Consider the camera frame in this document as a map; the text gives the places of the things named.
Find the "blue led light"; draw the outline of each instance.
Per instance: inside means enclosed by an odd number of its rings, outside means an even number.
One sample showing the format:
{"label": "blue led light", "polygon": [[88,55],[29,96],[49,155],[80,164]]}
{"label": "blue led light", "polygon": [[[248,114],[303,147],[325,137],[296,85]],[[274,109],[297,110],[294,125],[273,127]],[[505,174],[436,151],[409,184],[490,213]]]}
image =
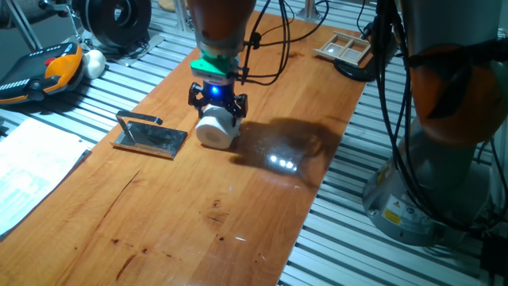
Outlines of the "blue led light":
{"label": "blue led light", "polygon": [[218,95],[219,89],[217,87],[212,87],[212,95]]}

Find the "black cable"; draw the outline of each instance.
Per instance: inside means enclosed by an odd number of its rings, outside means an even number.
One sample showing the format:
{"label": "black cable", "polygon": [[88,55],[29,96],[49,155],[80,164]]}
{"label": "black cable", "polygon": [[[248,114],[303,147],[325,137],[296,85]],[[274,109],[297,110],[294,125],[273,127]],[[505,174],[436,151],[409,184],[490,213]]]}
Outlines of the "black cable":
{"label": "black cable", "polygon": [[[291,21],[289,22],[289,24],[291,24],[291,23],[294,21],[294,11],[293,11],[293,8],[291,8],[291,6],[289,6],[289,4],[287,4],[286,0],[284,0],[284,3],[285,3],[288,7],[289,7],[289,10],[290,10],[290,11],[291,11],[291,13],[293,14],[293,17],[291,18]],[[266,35],[266,34],[270,33],[271,31],[274,31],[274,30],[276,30],[276,29],[280,29],[280,28],[282,28],[282,27],[283,27],[282,25],[278,25],[278,26],[276,26],[276,27],[274,27],[274,28],[271,28],[271,29],[269,29],[268,31],[266,31],[266,32],[262,33],[262,34],[261,34],[261,36],[264,36],[264,35]]]}
{"label": "black cable", "polygon": [[491,222],[489,224],[489,228],[492,228],[495,225],[497,225],[498,223],[500,223],[501,221],[503,221],[503,219],[506,216],[506,212],[508,211],[508,185],[506,185],[506,178],[504,175],[504,171],[501,168],[501,163],[499,163],[498,153],[495,150],[494,138],[492,138],[490,140],[490,142],[491,142],[491,147],[492,147],[492,155],[494,155],[495,165],[498,167],[499,175],[501,176],[502,188],[503,188],[504,194],[505,194],[505,204],[504,204],[504,207],[502,208],[501,214],[493,222]]}
{"label": "black cable", "polygon": [[[279,79],[280,75],[284,71],[284,69],[287,66],[287,61],[289,60],[289,52],[290,52],[290,41],[291,38],[291,31],[289,27],[289,19],[287,17],[287,11],[285,7],[285,2],[283,0],[279,0],[279,6],[280,6],[280,13],[282,15],[283,19],[283,50],[281,52],[281,59],[280,59],[280,65],[279,70],[276,74],[274,74],[274,79],[269,83],[261,83],[255,80],[251,79],[242,79],[246,83],[257,83],[262,86],[269,86],[272,85],[277,79]],[[272,75],[253,75],[252,77],[271,77]]]}
{"label": "black cable", "polygon": [[[303,39],[307,38],[312,33],[316,32],[316,30],[319,29],[319,27],[321,27],[321,25],[325,21],[326,17],[328,16],[328,12],[330,11],[329,0],[323,0],[323,1],[317,2],[315,5],[317,6],[317,5],[322,4],[322,3],[326,3],[326,12],[325,12],[325,15],[323,16],[323,18],[321,19],[321,21],[316,25],[316,27],[314,29],[310,30],[310,32],[308,32],[307,34],[305,34],[305,35],[303,35],[301,37],[298,37],[296,39],[289,40],[290,43],[294,43],[296,41],[300,41],[300,40],[303,40]],[[278,41],[278,42],[273,42],[273,43],[268,43],[268,44],[261,44],[260,46],[261,47],[267,47],[267,46],[271,46],[271,45],[274,45],[274,44],[282,44],[282,43],[283,43],[283,41]]]}
{"label": "black cable", "polygon": [[[254,35],[256,33],[257,27],[260,25],[261,18],[263,17],[264,13],[268,9],[268,5],[270,5],[270,1],[271,0],[267,0],[267,2],[264,3],[263,9],[261,10],[260,15],[258,16],[256,23],[252,27],[251,36],[249,38],[249,45],[247,46],[247,52],[245,53],[244,68],[242,71],[242,73],[244,75],[248,74],[248,60],[249,60],[249,57],[251,56],[252,40],[254,39]],[[243,84],[243,82],[245,82],[245,77],[242,77],[242,79],[243,79],[242,80],[242,84]]]}
{"label": "black cable", "polygon": [[487,140],[484,143],[482,143],[482,145],[479,147],[478,156],[476,157],[476,163],[480,164],[480,161],[482,159],[483,150],[485,149],[487,144],[489,144],[489,140]]}
{"label": "black cable", "polygon": [[[435,208],[435,206],[431,203],[429,203],[429,199],[425,196],[424,191],[421,190],[421,186],[417,184],[414,172],[412,173],[413,178],[410,176],[406,169],[406,165],[402,159],[401,153],[398,150],[397,146],[397,138],[394,137],[394,134],[391,129],[391,123],[390,118],[388,116],[388,109],[387,109],[387,100],[385,95],[385,73],[386,73],[386,50],[384,50],[387,47],[388,39],[390,39],[391,36],[391,22],[394,20],[392,18],[388,18],[391,16],[391,12],[389,9],[394,9],[394,2],[392,2],[393,7],[386,7],[386,2],[378,2],[378,9],[382,10],[385,9],[384,13],[378,13],[378,16],[376,17],[376,23],[374,25],[374,33],[373,33],[373,53],[374,53],[374,60],[375,60],[375,70],[376,70],[376,82],[378,84],[379,88],[379,101],[381,104],[381,110],[383,113],[383,120],[385,123],[385,126],[387,128],[387,132],[391,141],[392,145],[392,151],[394,156],[394,161],[397,162],[399,165],[399,171],[406,182],[407,187],[409,188],[407,194],[410,197],[413,204],[424,211],[430,218],[434,219],[438,222],[443,222],[447,225],[450,225],[454,228],[457,228],[462,231],[477,231],[477,230],[484,230],[484,227],[482,228],[469,228],[468,226],[462,226],[450,219],[447,219],[443,217]],[[404,51],[405,42],[401,43],[401,50]],[[410,120],[410,102],[406,103],[406,156],[409,155],[409,141],[407,140],[410,135],[410,124],[407,124],[408,118]]]}
{"label": "black cable", "polygon": [[[396,145],[397,138],[394,137],[394,134],[391,130],[391,124],[390,124],[390,118],[388,117],[388,111],[387,111],[387,102],[386,102],[386,95],[385,95],[385,67],[386,67],[386,51],[384,48],[387,47],[387,34],[391,33],[391,24],[394,25],[396,33],[398,33],[398,38],[402,39],[400,48],[402,51],[402,54],[404,55],[405,63],[408,58],[408,51],[406,46],[406,38],[404,35],[404,31],[402,28],[402,22],[400,20],[400,17],[396,15],[397,17],[394,17],[391,12],[396,12],[396,6],[394,5],[394,2],[391,2],[392,7],[386,7],[385,1],[379,1],[378,2],[378,16],[376,17],[375,21],[375,27],[374,27],[374,33],[373,33],[373,53],[375,55],[374,61],[375,61],[375,70],[376,70],[376,82],[378,84],[379,88],[379,100],[381,104],[381,109],[383,113],[383,120],[385,122],[387,132],[389,135],[389,138],[391,140],[392,144],[392,151],[393,151],[393,158],[394,162],[399,164],[399,171],[406,182],[406,186],[408,187],[407,195],[410,197],[413,204],[424,211],[431,219],[442,222],[446,226],[450,226],[454,229],[465,231],[465,232],[479,232],[479,231],[485,231],[489,228],[495,226],[497,222],[502,221],[504,218],[504,214],[508,210],[508,199],[505,199],[505,205],[503,207],[502,215],[498,217],[496,220],[492,222],[488,222],[486,224],[475,224],[475,225],[463,225],[460,223],[457,223],[449,218],[446,218],[439,212],[439,210],[432,204],[431,200],[427,196],[425,190],[422,189],[422,186],[418,183],[418,178],[416,177],[416,174],[414,172],[414,168],[410,159],[410,112],[411,112],[411,96],[410,96],[410,84],[407,84],[407,78],[410,76],[409,68],[407,64],[405,64],[406,67],[406,89],[405,89],[405,99],[406,99],[406,135],[405,135],[405,145],[406,145],[406,161],[407,165],[409,166],[410,174],[408,173],[406,169],[406,165],[404,163],[404,160],[402,159],[401,153],[398,150],[398,147]],[[498,164],[498,158],[497,154],[495,156],[496,164]],[[506,180],[504,176],[502,177],[503,181],[503,187],[505,188],[505,196],[508,197],[508,187],[506,187]]]}
{"label": "black cable", "polygon": [[356,19],[356,27],[358,28],[358,30],[360,31],[360,33],[362,33],[362,36],[364,36],[364,39],[369,42],[369,44],[371,43],[367,36],[365,36],[365,33],[364,33],[364,30],[360,28],[360,17],[362,16],[362,13],[364,12],[364,8],[365,8],[365,1],[362,3],[362,9],[360,10],[360,13],[358,14],[358,18]]}
{"label": "black cable", "polygon": [[[282,7],[282,6],[281,6],[281,7],[280,7],[280,9],[281,9],[281,15],[282,15],[283,21],[284,21],[284,19],[286,19],[286,24],[283,24],[283,25],[286,25],[286,26],[287,26],[287,30],[289,31],[289,25],[290,25],[290,22],[289,22],[289,21],[287,21],[287,11],[286,11],[286,8],[285,8],[285,6],[284,6],[284,7]],[[278,77],[280,76],[280,74],[284,71],[284,69],[286,69],[286,66],[287,66],[287,61],[288,61],[288,60],[289,60],[289,49],[287,50],[287,55],[286,55],[285,60],[284,60],[284,65],[282,66],[282,69],[281,69],[281,68],[279,68],[279,70],[277,71],[277,73],[272,74],[272,75],[247,75],[247,77],[248,77],[248,78],[260,78],[260,79],[261,79],[261,78],[268,78],[268,77],[277,77],[277,78],[278,78]],[[248,83],[259,83],[259,82],[253,81],[253,80],[246,81],[246,82],[248,82]]]}

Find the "yellow sticker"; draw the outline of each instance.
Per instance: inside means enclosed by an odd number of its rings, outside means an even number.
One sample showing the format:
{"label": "yellow sticker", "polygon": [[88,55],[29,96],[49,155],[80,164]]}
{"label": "yellow sticker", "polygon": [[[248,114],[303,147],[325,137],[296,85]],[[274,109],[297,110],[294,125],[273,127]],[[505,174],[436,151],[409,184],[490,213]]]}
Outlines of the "yellow sticker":
{"label": "yellow sticker", "polygon": [[393,211],[390,211],[389,209],[384,210],[383,217],[385,217],[387,220],[393,222],[397,226],[400,224],[401,216],[395,214]]}

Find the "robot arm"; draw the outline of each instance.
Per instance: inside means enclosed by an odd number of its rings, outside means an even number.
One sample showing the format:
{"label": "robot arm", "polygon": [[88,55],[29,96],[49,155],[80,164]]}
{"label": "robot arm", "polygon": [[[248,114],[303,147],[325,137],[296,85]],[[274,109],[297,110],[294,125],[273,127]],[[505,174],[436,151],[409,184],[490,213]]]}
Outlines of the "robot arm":
{"label": "robot arm", "polygon": [[194,76],[203,86],[193,83],[189,105],[204,115],[205,106],[224,108],[233,127],[247,115],[247,95],[235,95],[234,83],[239,66],[238,53],[244,49],[245,27],[256,0],[189,0],[196,41],[201,58],[190,63]]}

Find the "warning label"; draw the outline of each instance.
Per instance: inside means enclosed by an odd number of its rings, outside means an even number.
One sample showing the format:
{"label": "warning label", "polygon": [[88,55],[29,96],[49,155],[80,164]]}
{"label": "warning label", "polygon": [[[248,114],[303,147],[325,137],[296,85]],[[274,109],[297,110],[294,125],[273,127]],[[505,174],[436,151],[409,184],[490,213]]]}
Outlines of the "warning label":
{"label": "warning label", "polygon": [[393,222],[397,226],[400,224],[400,219],[401,219],[400,215],[396,215],[393,211],[390,211],[390,209],[384,210],[383,217],[386,218],[387,220]]}
{"label": "warning label", "polygon": [[404,230],[428,234],[433,228],[433,220],[423,211],[405,203],[393,195],[388,199],[383,217]]}
{"label": "warning label", "polygon": [[401,222],[402,213],[405,208],[406,204],[403,201],[391,195],[388,199],[387,206],[384,209],[383,217],[398,226]]}

